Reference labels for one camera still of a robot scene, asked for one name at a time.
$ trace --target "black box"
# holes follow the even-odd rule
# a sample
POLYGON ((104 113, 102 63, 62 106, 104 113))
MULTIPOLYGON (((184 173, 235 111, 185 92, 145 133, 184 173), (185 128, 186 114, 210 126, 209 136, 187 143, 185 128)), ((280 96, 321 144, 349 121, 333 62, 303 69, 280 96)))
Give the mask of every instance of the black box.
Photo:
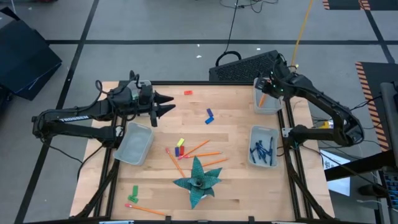
POLYGON ((45 39, 8 7, 0 12, 13 18, 0 28, 0 86, 33 100, 62 61, 45 39))

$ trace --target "wooden tabletop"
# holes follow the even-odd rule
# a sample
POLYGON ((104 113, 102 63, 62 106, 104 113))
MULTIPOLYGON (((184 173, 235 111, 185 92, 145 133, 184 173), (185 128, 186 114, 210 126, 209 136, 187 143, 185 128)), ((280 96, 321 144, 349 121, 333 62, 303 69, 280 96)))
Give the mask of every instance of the wooden tabletop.
MULTIPOLYGON (((104 90, 115 88, 118 82, 104 82, 104 90)), ((142 166, 121 162, 114 198, 112 219, 163 220, 164 217, 149 212, 126 208, 132 203, 127 196, 134 185, 139 186, 137 206, 158 210, 171 215, 173 220, 248 220, 292 221, 292 199, 284 157, 278 157, 278 166, 273 169, 248 164, 250 130, 253 125, 279 130, 277 115, 255 114, 251 86, 155 86, 160 94, 173 96, 171 103, 176 108, 158 120, 158 127, 152 128, 154 142, 142 166), (183 91, 193 90, 193 95, 183 91), (207 108, 211 108, 215 120, 205 124, 207 108), (191 209, 188 191, 172 181, 181 178, 165 148, 172 152, 180 138, 185 139, 185 149, 190 150, 204 140, 210 142, 197 149, 196 153, 222 151, 216 156, 200 157, 202 163, 228 158, 227 161, 205 167, 206 170, 222 167, 219 178, 222 182, 213 189, 215 197, 207 197, 191 209)), ((312 126, 308 103, 303 98, 292 98, 291 104, 296 124, 312 126)), ((150 127, 148 117, 137 117, 134 122, 150 127)), ((94 127, 110 123, 93 121, 94 127)), ((318 150, 315 141, 306 146, 318 150)), ((86 147, 88 157, 100 146, 90 139, 86 147)), ((98 188, 105 150, 91 158, 80 173, 70 215, 76 215, 91 199, 98 188)), ((320 156, 302 149, 302 160, 309 191, 325 211, 334 216, 320 156)), ((193 159, 178 161, 184 174, 190 177, 193 159)), ((298 189, 301 216, 305 217, 302 194, 298 189)), ((104 194, 103 205, 108 198, 104 194)))

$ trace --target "white paper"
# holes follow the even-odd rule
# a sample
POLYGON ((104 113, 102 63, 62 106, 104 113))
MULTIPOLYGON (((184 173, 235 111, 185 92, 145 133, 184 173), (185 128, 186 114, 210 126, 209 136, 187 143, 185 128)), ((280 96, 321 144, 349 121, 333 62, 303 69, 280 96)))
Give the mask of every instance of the white paper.
MULTIPOLYGON (((350 162, 348 159, 344 159, 340 156, 336 156, 330 152, 326 152, 324 150, 321 150, 322 154, 330 157, 330 159, 333 159, 334 161, 338 162, 339 164, 346 164, 350 162)), ((333 168, 335 166, 339 166, 337 163, 331 161, 330 159, 326 158, 325 156, 322 156, 323 158, 323 170, 327 170, 330 168, 333 168)), ((332 190, 334 192, 349 196, 349 190, 350 190, 350 178, 342 178, 338 180, 332 180, 328 182, 328 188, 329 190, 332 190)))

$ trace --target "teal origami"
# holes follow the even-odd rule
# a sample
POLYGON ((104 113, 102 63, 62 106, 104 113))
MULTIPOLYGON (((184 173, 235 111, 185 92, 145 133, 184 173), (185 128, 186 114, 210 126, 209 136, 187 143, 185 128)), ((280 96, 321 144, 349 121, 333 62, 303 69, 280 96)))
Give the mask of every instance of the teal origami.
POLYGON ((214 197, 212 186, 221 182, 218 178, 221 169, 213 169, 205 173, 199 159, 195 156, 193 158, 191 178, 181 178, 174 181, 178 186, 191 191, 190 201, 192 209, 195 208, 202 196, 211 195, 214 197))

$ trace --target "green block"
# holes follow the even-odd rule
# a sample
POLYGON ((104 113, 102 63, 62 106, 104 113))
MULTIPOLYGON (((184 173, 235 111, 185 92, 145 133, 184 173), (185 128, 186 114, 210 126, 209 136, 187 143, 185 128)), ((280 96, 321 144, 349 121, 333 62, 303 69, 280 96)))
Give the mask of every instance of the green block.
POLYGON ((132 187, 132 196, 137 197, 138 196, 138 185, 135 185, 132 187))
POLYGON ((129 199, 130 201, 132 201, 132 202, 134 202, 134 203, 137 203, 137 202, 138 202, 138 198, 133 197, 132 195, 129 195, 127 199, 129 199))

